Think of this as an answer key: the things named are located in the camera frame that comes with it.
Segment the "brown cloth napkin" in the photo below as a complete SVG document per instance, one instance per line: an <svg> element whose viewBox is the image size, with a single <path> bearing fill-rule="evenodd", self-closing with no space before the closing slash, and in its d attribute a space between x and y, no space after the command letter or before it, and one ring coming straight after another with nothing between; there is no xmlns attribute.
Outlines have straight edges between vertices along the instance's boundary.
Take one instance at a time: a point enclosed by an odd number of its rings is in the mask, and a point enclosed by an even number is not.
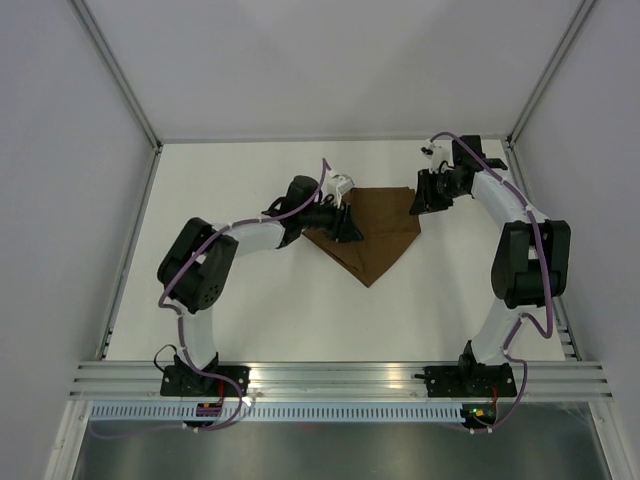
<svg viewBox="0 0 640 480"><path fill-rule="evenodd" d="M408 187L355 188L346 199L362 241L337 243L319 230L308 230L304 236L370 287L421 233L419 219L410 213L414 197L415 191Z"/></svg>

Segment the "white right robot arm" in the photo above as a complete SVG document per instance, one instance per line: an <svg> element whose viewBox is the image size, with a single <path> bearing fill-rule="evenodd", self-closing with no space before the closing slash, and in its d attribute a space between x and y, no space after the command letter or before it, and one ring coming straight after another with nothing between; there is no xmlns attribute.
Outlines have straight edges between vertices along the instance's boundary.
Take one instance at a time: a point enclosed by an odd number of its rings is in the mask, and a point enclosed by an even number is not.
<svg viewBox="0 0 640 480"><path fill-rule="evenodd" d="M413 215L444 212L455 199L478 201L500 228L491 266L494 301L480 331L454 366L427 366L419 374L430 398L515 397L509 350L523 322L548 340L554 329L554 298L568 280L571 229L535 208L514 185L506 164L489 158L477 135L451 135L446 149L430 139L421 149L430 165L417 174Z"/></svg>

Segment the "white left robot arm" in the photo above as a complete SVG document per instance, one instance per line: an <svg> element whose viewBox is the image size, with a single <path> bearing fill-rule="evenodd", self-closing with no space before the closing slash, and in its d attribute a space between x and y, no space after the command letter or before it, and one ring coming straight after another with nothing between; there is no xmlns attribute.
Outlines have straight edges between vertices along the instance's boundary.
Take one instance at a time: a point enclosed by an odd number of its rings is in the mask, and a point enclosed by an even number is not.
<svg viewBox="0 0 640 480"><path fill-rule="evenodd" d="M282 249L307 230L320 231L336 243L364 239L345 202L354 188L349 176L333 170L319 181L298 175L283 196L254 218L219 225L199 217L187 221L157 272L164 287L159 307L173 310L178 317L179 346L173 370L167 374L169 381L206 396L222 380L217 372L212 307L235 260Z"/></svg>

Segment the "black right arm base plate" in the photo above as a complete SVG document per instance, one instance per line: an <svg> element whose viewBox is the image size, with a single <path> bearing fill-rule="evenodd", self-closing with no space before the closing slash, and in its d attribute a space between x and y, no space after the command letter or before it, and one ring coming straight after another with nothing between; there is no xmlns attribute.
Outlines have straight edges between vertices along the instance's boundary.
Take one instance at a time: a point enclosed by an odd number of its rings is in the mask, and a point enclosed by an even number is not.
<svg viewBox="0 0 640 480"><path fill-rule="evenodd" d="M414 374L429 398L515 398L517 388L508 364L476 367L426 366Z"/></svg>

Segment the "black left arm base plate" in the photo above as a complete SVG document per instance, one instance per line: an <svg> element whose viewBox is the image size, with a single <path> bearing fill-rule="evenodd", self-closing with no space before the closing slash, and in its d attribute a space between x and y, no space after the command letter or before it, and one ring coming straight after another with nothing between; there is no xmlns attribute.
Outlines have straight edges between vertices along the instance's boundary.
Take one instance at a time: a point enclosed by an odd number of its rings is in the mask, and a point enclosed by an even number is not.
<svg viewBox="0 0 640 480"><path fill-rule="evenodd" d="M247 392L250 383L248 366L222 365L217 367L215 374L234 381L242 394ZM174 364L164 368L160 396L237 398L238 392L225 380L201 376L184 364Z"/></svg>

